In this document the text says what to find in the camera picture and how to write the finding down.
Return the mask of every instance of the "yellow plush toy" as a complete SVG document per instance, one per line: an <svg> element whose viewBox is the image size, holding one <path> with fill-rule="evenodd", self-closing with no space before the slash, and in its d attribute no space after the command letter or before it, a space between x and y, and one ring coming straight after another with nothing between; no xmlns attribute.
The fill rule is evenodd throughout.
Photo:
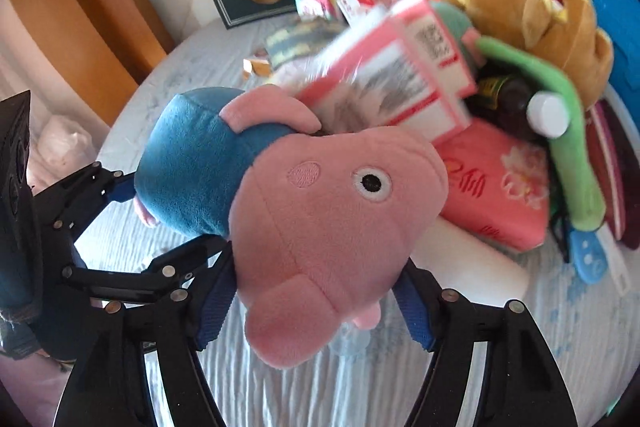
<svg viewBox="0 0 640 427"><path fill-rule="evenodd" d="M464 10L483 35L551 62L574 83L585 109L598 101L613 67L613 45L591 0L444 0Z"/></svg>

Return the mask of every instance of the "white paper roll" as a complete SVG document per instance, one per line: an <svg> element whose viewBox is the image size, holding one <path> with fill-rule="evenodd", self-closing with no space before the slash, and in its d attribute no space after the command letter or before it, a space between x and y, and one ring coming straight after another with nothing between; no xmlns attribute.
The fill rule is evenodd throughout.
<svg viewBox="0 0 640 427"><path fill-rule="evenodd" d="M411 259L443 288L480 304L503 307L522 299L529 285L524 268L441 217L418 240Z"/></svg>

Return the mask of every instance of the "plush toy eye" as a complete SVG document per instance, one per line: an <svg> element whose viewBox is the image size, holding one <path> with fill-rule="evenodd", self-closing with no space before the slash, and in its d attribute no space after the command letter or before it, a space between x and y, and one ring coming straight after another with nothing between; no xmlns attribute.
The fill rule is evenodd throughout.
<svg viewBox="0 0 640 427"><path fill-rule="evenodd" d="M359 169L353 175L353 185L361 196L370 201L384 201L391 194L391 178L373 167Z"/></svg>

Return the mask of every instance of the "blue plush shirt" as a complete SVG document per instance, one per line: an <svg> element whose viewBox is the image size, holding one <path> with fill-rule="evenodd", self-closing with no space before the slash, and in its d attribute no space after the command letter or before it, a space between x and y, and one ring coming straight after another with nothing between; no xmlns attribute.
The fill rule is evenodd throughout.
<svg viewBox="0 0 640 427"><path fill-rule="evenodd" d="M228 237L231 203L246 170L278 138L294 133L277 123L234 133L220 110L242 93L204 87L179 94L149 137L136 191L149 212L177 232Z"/></svg>

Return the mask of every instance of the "green plush strap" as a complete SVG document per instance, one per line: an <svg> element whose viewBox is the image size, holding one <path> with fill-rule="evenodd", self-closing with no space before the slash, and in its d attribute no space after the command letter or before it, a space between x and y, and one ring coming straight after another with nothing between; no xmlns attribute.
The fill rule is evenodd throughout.
<svg viewBox="0 0 640 427"><path fill-rule="evenodd" d="M549 62L521 52L498 39L480 37L476 47L487 58L520 68L546 90L564 98L571 122L566 133L549 140L549 149L558 170L572 225L576 230L587 232L598 229L604 219L606 204L589 162L584 110L574 84Z"/></svg>

